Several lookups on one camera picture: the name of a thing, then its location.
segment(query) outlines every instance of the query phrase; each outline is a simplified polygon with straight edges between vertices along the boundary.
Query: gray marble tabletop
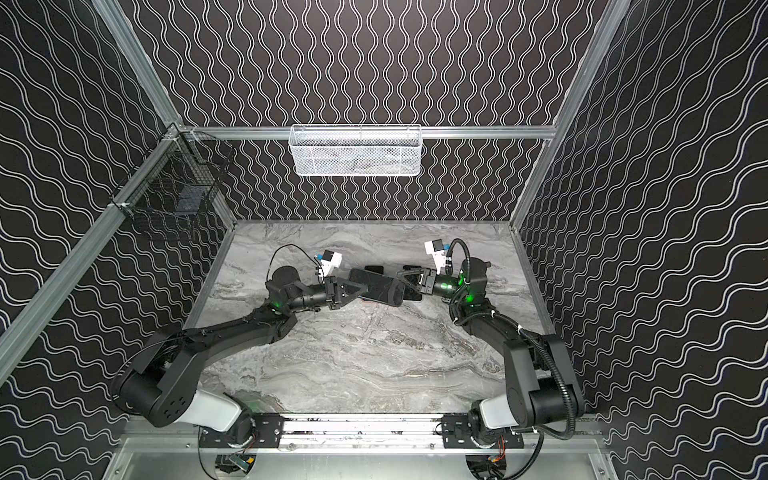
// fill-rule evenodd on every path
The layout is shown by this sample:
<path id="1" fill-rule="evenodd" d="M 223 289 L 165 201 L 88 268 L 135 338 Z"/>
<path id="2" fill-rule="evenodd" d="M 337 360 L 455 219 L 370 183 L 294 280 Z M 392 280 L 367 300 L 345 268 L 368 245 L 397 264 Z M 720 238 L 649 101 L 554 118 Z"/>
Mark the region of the gray marble tabletop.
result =
<path id="1" fill-rule="evenodd" d="M 494 223 L 241 224 L 197 325 L 226 322 L 259 306 L 270 257 L 285 243 L 310 255 L 340 252 L 343 263 L 334 274 L 346 277 L 351 268 L 371 264 L 389 274 L 404 264 L 434 266 L 424 242 L 454 237 L 492 263 L 494 305 L 541 332 L 509 230 Z M 455 261 L 462 256 L 455 253 Z M 298 250 L 282 249 L 273 271 L 282 265 L 295 266 L 304 283 L 315 281 Z M 454 412 L 504 392 L 501 356 L 454 326 L 438 297 L 400 308 L 354 300 L 298 318 L 285 339 L 209 366 L 201 386 L 234 394 L 258 411 L 281 412 Z"/>

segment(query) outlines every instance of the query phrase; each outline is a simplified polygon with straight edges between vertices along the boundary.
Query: wavy patterned wall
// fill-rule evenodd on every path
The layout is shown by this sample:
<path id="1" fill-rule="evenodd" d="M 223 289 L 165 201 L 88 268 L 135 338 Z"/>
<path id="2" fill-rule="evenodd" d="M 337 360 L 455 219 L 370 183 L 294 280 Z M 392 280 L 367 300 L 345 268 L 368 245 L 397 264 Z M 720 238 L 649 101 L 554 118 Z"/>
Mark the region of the wavy patterned wall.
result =
<path id="1" fill-rule="evenodd" d="M 620 477 L 768 475 L 768 3 L 637 0 L 521 236 Z"/>
<path id="2" fill-rule="evenodd" d="M 605 0 L 121 0 L 185 123 L 551 124 Z"/>
<path id="3" fill-rule="evenodd" d="M 223 239 L 151 242 L 120 228 L 0 387 L 0 478 L 98 480 L 128 415 L 109 401 L 123 362 L 184 323 Z"/>
<path id="4" fill-rule="evenodd" d="M 222 190 L 240 219 L 506 221 L 541 144 L 425 141 L 416 177 L 300 177 L 287 142 L 247 141 Z"/>
<path id="5" fill-rule="evenodd" d="M 165 130 L 84 0 L 0 2 L 0 333 Z"/>

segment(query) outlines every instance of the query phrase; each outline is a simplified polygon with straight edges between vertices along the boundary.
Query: robotic arm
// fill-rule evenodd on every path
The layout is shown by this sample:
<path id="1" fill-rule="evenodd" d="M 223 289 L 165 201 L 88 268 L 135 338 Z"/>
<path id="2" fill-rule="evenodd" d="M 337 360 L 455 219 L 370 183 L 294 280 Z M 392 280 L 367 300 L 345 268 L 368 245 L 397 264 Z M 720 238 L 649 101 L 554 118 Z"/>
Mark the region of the robotic arm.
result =
<path id="1" fill-rule="evenodd" d="M 427 243 L 435 266 L 444 266 L 445 273 L 429 268 L 403 270 L 395 281 L 420 293 L 442 296 L 454 324 L 483 339 L 504 357 L 507 391 L 473 404 L 469 413 L 473 438 L 492 444 L 499 429 L 527 428 L 563 419 L 572 424 L 575 417 L 584 414 L 584 400 L 565 345 L 557 336 L 525 331 L 496 310 L 485 297 L 490 263 L 466 257 L 458 276 L 453 276 L 452 246 L 457 242 L 468 253 L 460 240 L 454 240 L 447 252 L 440 250 L 441 240 Z M 297 313 L 323 306 L 337 310 L 355 298 L 365 297 L 371 285 L 326 276 L 333 266 L 338 266 L 340 257 L 329 251 L 323 254 L 323 259 L 333 259 L 333 264 L 321 262 L 323 275 L 319 275 L 316 285 L 302 283 L 292 266 L 278 268 L 266 282 L 269 296 L 264 304 L 242 318 L 180 332 L 170 327 L 159 329 L 113 382 L 115 403 L 124 411 L 142 415 L 156 427 L 189 422 L 221 432 L 232 446 L 246 444 L 253 438 L 253 413 L 234 398 L 198 390 L 200 374 L 226 356 L 282 339 L 296 325 Z M 549 370 L 551 375 L 539 379 L 536 369 Z M 573 432 L 571 429 L 569 434 L 567 429 L 551 433 L 567 438 Z"/>

